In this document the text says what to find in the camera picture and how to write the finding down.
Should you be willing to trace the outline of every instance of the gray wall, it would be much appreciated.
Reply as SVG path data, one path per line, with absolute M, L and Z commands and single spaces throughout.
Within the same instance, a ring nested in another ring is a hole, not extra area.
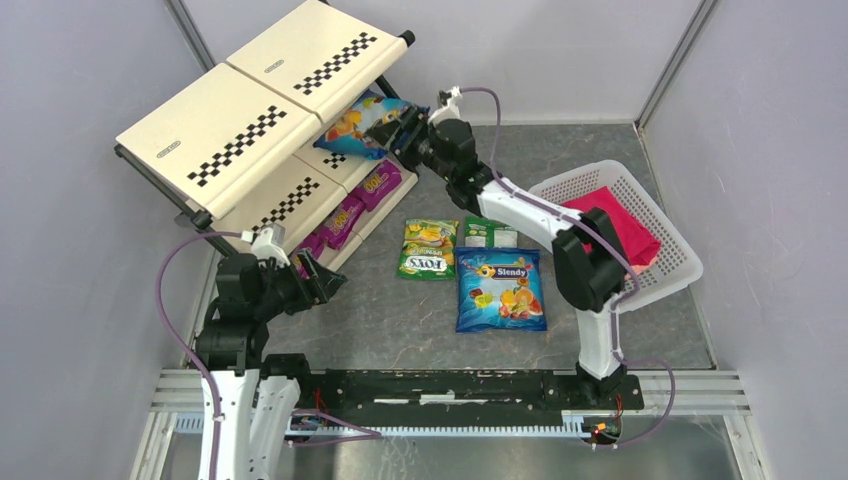
M 719 2 L 647 129 L 776 478 L 844 478 L 848 3 Z
M 302 0 L 185 0 L 223 61 Z M 417 41 L 387 73 L 401 96 L 432 104 L 454 85 L 488 86 L 508 123 L 636 118 L 698 0 L 330 0 Z M 463 116 L 494 123 L 491 100 Z
M 112 153 L 200 74 L 160 1 L 0 3 L 0 474 L 126 478 L 176 348 L 153 278 L 187 232 Z M 179 329 L 210 250 L 167 278 Z

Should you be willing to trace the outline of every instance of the red cloth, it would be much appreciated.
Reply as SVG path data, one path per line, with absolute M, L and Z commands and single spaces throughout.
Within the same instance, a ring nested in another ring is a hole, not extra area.
M 595 190 L 580 198 L 569 200 L 563 207 L 588 212 L 592 208 L 600 208 L 607 212 L 612 220 L 615 233 L 621 240 L 624 253 L 631 265 L 650 265 L 660 253 L 662 244 L 651 235 L 651 232 L 639 220 L 624 209 L 607 187 Z M 586 252 L 592 251 L 591 245 L 584 245 Z

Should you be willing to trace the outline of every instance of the purple package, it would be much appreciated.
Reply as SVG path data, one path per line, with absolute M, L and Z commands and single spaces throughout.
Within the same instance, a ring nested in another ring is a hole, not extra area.
M 402 181 L 400 169 L 392 162 L 384 160 L 353 189 L 352 195 L 362 200 L 365 208 L 370 212 L 377 208 L 386 195 L 397 188 Z
M 294 249 L 294 253 L 289 257 L 291 262 L 294 264 L 297 271 L 300 272 L 300 276 L 303 278 L 308 278 L 306 275 L 306 270 L 303 269 L 303 266 L 300 264 L 300 259 L 297 258 L 297 252 L 309 252 L 312 255 L 312 258 L 318 260 L 318 257 L 321 256 L 321 252 L 324 251 L 324 242 L 315 235 L 314 233 L 310 233 L 300 242 L 300 245 Z
M 333 250 L 342 248 L 347 237 L 353 231 L 356 220 L 365 211 L 365 205 L 356 197 L 348 195 L 324 223 L 318 227 L 315 234 L 327 242 Z

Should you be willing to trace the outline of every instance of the checkerboard pattern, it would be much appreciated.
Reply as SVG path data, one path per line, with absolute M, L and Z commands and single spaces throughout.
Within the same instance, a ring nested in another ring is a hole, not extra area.
M 329 165 L 333 170 L 339 168 L 339 165 L 345 162 L 347 157 L 343 153 L 332 153 L 329 157 L 323 160 L 324 165 Z
M 304 178 L 303 182 L 301 182 L 300 184 L 298 184 L 297 187 L 295 187 L 294 192 L 289 193 L 286 198 L 283 199 L 283 201 L 281 201 L 277 205 L 276 208 L 271 210 L 268 215 L 262 217 L 262 220 L 259 221 L 259 225 L 254 225 L 251 230 L 253 230 L 254 232 L 258 232 L 265 225 L 284 221 L 286 219 L 286 215 L 294 212 L 295 208 L 297 208 L 298 205 L 303 203 L 303 200 L 306 197 L 312 195 L 312 191 L 314 189 L 320 186 L 321 184 L 316 181 L 313 181 L 312 177 Z
M 368 33 L 362 32 L 358 37 L 350 41 L 350 45 L 342 48 L 342 52 L 333 55 L 333 59 L 324 62 L 323 68 L 319 68 L 303 79 L 300 83 L 294 86 L 295 90 L 299 90 L 304 95 L 310 95 L 316 88 L 324 84 L 325 81 L 333 78 L 333 74 L 342 69 L 343 65 L 351 62 L 353 57 L 358 57 L 359 52 L 368 48 L 369 45 L 377 41 L 377 37 L 369 36 Z
M 233 157 L 239 157 L 244 149 L 256 143 L 254 137 L 261 137 L 265 132 L 277 125 L 277 121 L 286 116 L 286 112 L 274 105 L 269 106 L 267 113 L 256 117 L 256 123 L 251 123 L 243 133 L 236 135 L 235 141 L 224 145 L 223 150 L 212 155 L 211 162 L 203 162 L 200 167 L 189 173 L 187 178 L 194 180 L 198 187 L 204 187 L 209 183 L 207 177 L 217 177 L 221 169 L 229 167 L 233 163 Z

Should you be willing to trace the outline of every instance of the perforated basket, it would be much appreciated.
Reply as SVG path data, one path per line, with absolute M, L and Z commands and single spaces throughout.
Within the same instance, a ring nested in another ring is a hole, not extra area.
M 614 160 L 592 163 L 549 178 L 531 188 L 530 193 L 562 204 L 601 187 L 609 188 L 619 203 L 662 242 L 657 262 L 639 275 L 642 289 L 621 304 L 622 312 L 644 307 L 701 277 L 704 266 L 692 247 L 636 178 Z M 632 290 L 633 280 L 627 280 L 625 288 Z

